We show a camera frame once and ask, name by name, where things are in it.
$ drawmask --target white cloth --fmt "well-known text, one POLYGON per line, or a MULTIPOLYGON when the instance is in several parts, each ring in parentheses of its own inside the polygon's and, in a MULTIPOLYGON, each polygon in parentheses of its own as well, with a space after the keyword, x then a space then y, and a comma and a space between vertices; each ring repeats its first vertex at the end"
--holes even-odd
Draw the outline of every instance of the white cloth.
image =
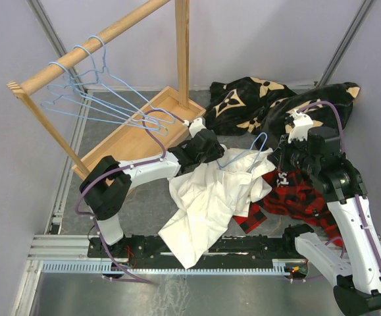
MULTIPOLYGON (((224 166, 241 152, 228 149, 218 162, 224 166)), ((184 268, 193 267, 226 232, 233 215, 247 217, 250 202, 259 201, 272 190, 261 177, 275 169, 266 159, 271 152, 260 153, 251 173, 248 170, 257 151, 248 151, 222 170, 213 161, 170 179, 170 194, 179 210, 159 235, 184 268)))

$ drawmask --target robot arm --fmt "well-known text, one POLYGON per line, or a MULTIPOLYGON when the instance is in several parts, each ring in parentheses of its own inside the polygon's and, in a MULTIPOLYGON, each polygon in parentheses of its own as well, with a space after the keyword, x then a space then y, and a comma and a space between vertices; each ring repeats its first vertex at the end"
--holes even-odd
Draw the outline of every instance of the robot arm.
POLYGON ((268 159, 281 171, 298 169, 310 175, 338 224, 351 264, 327 249, 312 232, 293 236, 295 248, 334 287, 335 299, 345 315, 379 310, 381 270, 376 254, 381 259, 381 245, 361 175, 341 153, 336 130, 313 127, 310 117, 296 111, 290 120, 292 131, 282 136, 268 159))
POLYGON ((117 243, 124 236, 118 212, 129 190, 146 182, 191 172, 201 163, 215 161, 224 155, 224 148, 215 133, 205 128, 202 118, 195 119, 190 124, 189 131, 191 139, 169 148, 165 155, 133 161, 116 161, 112 156, 106 156, 82 182, 81 192, 102 174, 119 169, 107 177, 112 181, 110 185, 106 181, 99 181, 84 198, 108 245, 117 243))

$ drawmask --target fabric pile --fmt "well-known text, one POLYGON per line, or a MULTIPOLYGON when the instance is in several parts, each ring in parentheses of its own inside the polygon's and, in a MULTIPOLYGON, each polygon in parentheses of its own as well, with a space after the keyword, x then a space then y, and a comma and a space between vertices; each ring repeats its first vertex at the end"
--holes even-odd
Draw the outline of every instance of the fabric pile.
MULTIPOLYGON (((335 105, 345 128, 360 87, 352 82, 332 84, 296 94, 286 85, 254 77, 229 84, 213 82, 205 126, 216 135, 239 136, 246 132, 268 135, 266 148, 255 168, 256 152, 227 167, 240 149, 229 149, 218 162, 202 164, 193 173, 170 180, 170 193, 179 210, 160 231, 160 236, 185 268, 192 267, 226 231, 232 217, 246 232, 259 226, 269 213, 289 215, 321 226, 330 238, 340 236, 322 196, 306 174, 278 172, 266 159, 281 135, 291 131, 286 119, 294 109, 317 101, 335 105)), ((337 128, 331 108, 317 105, 306 111, 314 126, 337 128)), ((259 149, 263 140, 259 139, 259 149)))
MULTIPOLYGON (((335 105, 345 128, 353 110, 353 100, 360 87, 352 82, 331 84, 311 89, 297 95, 289 87, 246 77, 229 84, 213 82, 210 88, 211 102, 205 114, 206 127, 216 135, 239 136, 246 132, 268 134, 267 147, 275 149, 282 134, 290 131, 286 119, 294 109, 316 101, 328 101, 335 105)), ((337 128, 331 108, 317 105, 307 114, 315 126, 337 128)))
POLYGON ((250 203, 271 191, 262 178, 275 169, 266 159, 271 152, 264 151, 256 159, 257 151, 228 149, 218 161, 203 163, 191 173, 170 179, 170 194, 179 210, 159 236, 183 267, 197 263, 226 232, 233 215, 247 217, 250 203), (240 158, 227 165, 237 155, 240 158))

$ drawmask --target red wire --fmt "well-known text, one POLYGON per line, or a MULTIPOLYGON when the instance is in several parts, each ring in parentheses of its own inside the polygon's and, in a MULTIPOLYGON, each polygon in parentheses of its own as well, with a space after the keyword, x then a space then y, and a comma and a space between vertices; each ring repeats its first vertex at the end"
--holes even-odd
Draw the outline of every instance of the red wire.
POLYGON ((130 255, 132 255, 133 259, 134 259, 134 263, 133 263, 132 269, 134 269, 134 267, 136 266, 136 263, 137 263, 135 254, 132 252, 132 250, 130 249, 129 246, 126 246, 126 250, 127 250, 127 263, 128 264, 130 263, 130 255))

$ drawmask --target wooden clothes rack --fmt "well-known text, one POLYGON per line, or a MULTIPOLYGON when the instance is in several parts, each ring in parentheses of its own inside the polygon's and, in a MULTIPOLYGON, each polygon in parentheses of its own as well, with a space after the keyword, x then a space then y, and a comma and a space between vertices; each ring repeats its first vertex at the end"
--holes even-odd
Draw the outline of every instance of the wooden clothes rack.
MULTIPOLYGON (((170 0, 148 0, 148 2, 141 5, 136 10, 99 32, 97 36, 107 44, 169 1, 170 0)), ((193 120, 194 118, 201 116, 205 110, 198 104, 189 100, 190 0, 174 0, 174 2, 176 13, 178 92, 167 87, 156 95, 151 100, 151 103, 154 104, 154 106, 162 105, 164 109, 178 115, 182 119, 193 120)), ((90 53, 94 53, 102 47, 102 43, 96 38, 90 38, 82 44, 82 47, 87 49, 90 53)), ((83 49, 77 47, 58 59, 57 62, 69 69, 88 56, 89 55, 83 49)), ((131 160, 141 159, 160 152, 157 144, 149 138, 144 131, 141 132, 141 128, 122 125, 81 160, 30 97, 32 94, 62 75, 63 72, 64 70, 61 67, 51 64, 21 84, 10 82, 7 86, 41 122, 42 126, 66 151, 69 157, 72 158, 76 164, 73 169, 81 178, 85 178, 89 174, 89 170, 91 170, 99 160, 106 155, 113 155, 117 160, 131 160), (138 148, 136 147, 136 140, 139 140, 140 142, 138 148)), ((150 109, 150 105, 145 105, 142 108, 142 111, 145 111, 145 109, 150 109)), ((162 117, 166 114, 157 113, 156 115, 162 117)), ((160 137, 160 141, 166 147, 181 142, 188 135, 187 128, 180 123, 173 124, 172 127, 169 127, 168 129, 168 136, 160 137)))

